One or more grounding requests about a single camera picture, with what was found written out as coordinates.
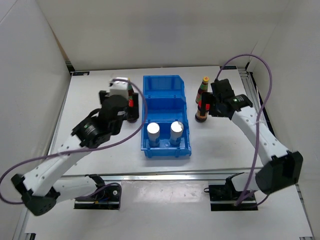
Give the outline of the silver-lid bead jar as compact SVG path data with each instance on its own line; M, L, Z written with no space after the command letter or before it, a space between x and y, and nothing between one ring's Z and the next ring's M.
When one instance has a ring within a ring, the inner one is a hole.
M147 125L148 142L152 148L160 145L160 126L156 122Z
M184 131L184 125L180 121L174 121L170 126L170 144L178 146L181 142Z

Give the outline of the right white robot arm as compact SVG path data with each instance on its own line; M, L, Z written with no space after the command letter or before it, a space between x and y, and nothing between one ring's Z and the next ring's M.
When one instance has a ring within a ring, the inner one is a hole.
M244 95L235 95L228 79L211 83L211 92L202 94L205 112L213 117L228 118L244 133L255 148L254 158L263 167L254 172L235 174L225 181L224 193L230 200L243 192L261 191L266 195L298 183L303 156L291 152L278 141L267 126L259 122L253 103Z

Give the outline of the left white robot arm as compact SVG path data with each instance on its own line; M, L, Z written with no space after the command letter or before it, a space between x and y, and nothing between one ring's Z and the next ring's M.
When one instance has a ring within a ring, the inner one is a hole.
M129 99L121 95L107 95L105 91L99 94L103 99L101 107L90 112L72 129L71 135L53 158L11 178L22 203L34 216L44 215L66 200L94 202L108 197L108 185L97 174L68 180L61 178L80 159L108 142L111 136L119 134L123 121L139 117L137 93Z

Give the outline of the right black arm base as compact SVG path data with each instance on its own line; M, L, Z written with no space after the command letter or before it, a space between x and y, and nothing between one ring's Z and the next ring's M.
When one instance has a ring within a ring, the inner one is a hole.
M257 211L257 201L255 194L252 193L240 205L235 206L237 199L241 195L241 191L236 191L232 180L234 177L243 175L244 173L236 173L226 178L224 184L209 184L203 191L209 194L210 210L212 212L228 212L228 211Z

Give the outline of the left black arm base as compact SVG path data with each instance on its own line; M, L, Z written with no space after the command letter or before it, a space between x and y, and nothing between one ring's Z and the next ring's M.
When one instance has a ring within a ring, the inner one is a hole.
M89 196L78 197L74 202L75 210L119 210L121 208L122 186L118 182L106 183L97 174L86 175L96 183L96 192Z

